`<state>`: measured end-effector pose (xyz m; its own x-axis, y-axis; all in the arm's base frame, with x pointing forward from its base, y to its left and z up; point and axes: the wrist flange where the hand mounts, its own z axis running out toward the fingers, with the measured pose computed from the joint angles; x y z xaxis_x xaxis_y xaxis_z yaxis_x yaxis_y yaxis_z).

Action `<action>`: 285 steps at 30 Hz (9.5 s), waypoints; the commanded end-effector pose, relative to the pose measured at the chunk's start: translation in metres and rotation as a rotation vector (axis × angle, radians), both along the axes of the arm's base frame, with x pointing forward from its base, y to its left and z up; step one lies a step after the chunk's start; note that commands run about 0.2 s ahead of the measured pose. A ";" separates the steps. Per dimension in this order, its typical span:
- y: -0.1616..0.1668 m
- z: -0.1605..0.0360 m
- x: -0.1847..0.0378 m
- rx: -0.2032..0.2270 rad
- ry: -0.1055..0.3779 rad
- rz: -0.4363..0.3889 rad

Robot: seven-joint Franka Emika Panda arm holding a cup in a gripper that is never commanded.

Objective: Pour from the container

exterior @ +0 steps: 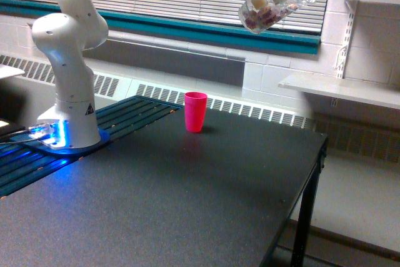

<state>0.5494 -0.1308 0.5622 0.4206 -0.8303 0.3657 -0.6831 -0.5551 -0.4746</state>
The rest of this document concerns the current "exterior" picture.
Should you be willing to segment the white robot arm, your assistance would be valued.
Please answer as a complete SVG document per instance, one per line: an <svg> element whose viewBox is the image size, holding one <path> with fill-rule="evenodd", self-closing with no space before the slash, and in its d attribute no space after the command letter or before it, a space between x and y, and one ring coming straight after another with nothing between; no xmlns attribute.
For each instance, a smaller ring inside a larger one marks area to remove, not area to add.
<svg viewBox="0 0 400 267"><path fill-rule="evenodd" d="M94 73L83 51L103 44L109 28L91 0L56 1L60 12L40 17L32 26L32 40L51 64L56 98L29 137L53 151L81 152L108 140L98 128Z"/></svg>

